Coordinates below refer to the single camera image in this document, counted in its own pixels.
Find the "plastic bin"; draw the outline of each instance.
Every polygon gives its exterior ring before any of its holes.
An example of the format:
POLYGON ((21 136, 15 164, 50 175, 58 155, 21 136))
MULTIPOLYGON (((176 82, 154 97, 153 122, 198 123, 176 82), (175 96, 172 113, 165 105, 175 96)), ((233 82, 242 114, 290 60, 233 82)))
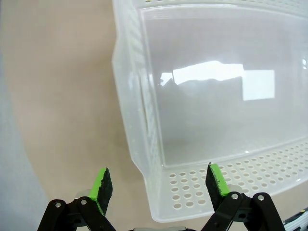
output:
POLYGON ((210 215, 207 164, 251 196, 308 178, 307 0, 114 0, 113 67, 152 217, 210 215))

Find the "silver bolt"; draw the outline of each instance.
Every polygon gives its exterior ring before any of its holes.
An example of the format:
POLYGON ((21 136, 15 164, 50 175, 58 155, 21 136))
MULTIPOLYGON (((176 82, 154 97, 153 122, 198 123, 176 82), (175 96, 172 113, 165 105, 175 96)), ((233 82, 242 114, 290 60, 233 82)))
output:
POLYGON ((238 194, 232 194, 231 198, 232 198, 233 200, 236 200, 236 199, 239 198, 239 195, 238 195, 238 194))
POLYGON ((262 196, 262 195, 258 196, 258 200, 263 201, 264 200, 264 196, 262 196))

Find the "beige tabletop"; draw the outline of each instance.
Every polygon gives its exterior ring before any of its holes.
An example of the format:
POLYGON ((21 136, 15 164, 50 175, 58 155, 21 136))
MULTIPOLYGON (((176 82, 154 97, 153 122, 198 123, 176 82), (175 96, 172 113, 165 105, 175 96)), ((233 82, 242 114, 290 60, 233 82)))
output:
MULTIPOLYGON (((48 198, 70 202, 109 166, 114 194, 107 217, 117 230, 200 229, 208 218, 172 224, 151 218, 116 94, 111 0, 3 0, 1 11, 1 49, 14 114, 48 198)), ((304 183, 274 197, 283 219, 308 206, 307 189, 304 183)))

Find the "translucent plastic container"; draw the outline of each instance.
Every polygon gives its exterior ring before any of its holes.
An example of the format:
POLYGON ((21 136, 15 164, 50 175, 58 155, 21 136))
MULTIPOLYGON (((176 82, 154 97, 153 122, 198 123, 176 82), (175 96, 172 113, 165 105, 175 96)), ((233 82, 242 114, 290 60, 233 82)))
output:
POLYGON ((114 0, 116 85, 154 220, 210 215, 207 164, 247 195, 308 178, 308 0, 114 0))

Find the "green tape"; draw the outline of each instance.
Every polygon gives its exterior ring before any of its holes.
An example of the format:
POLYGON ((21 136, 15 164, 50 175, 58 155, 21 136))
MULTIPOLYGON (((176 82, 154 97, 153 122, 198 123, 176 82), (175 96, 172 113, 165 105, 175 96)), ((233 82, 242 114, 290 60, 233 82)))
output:
POLYGON ((219 192, 221 196, 226 196, 230 193, 230 189, 219 169, 217 164, 210 165, 211 171, 215 177, 216 184, 218 186, 219 192))
POLYGON ((98 176, 96 177, 96 180, 95 180, 95 182, 94 182, 94 184, 93 184, 93 187, 92 187, 92 189, 91 189, 91 191, 90 191, 90 194, 89 194, 89 198, 90 198, 91 200, 93 200, 93 201, 96 202, 96 204, 97 204, 97 206, 98 206, 100 212, 101 212, 104 216, 105 216, 105 214, 103 213, 102 208, 101 208, 100 204, 99 204, 98 201, 97 201, 97 197, 98 197, 98 192, 99 192, 99 189, 100 189, 100 187, 101 187, 101 185, 102 185, 102 180, 103 180, 103 178, 104 178, 104 174, 105 174, 105 171, 106 171, 106 170, 107 170, 107 168, 102 168, 102 169, 100 170, 100 172, 99 172, 98 176))

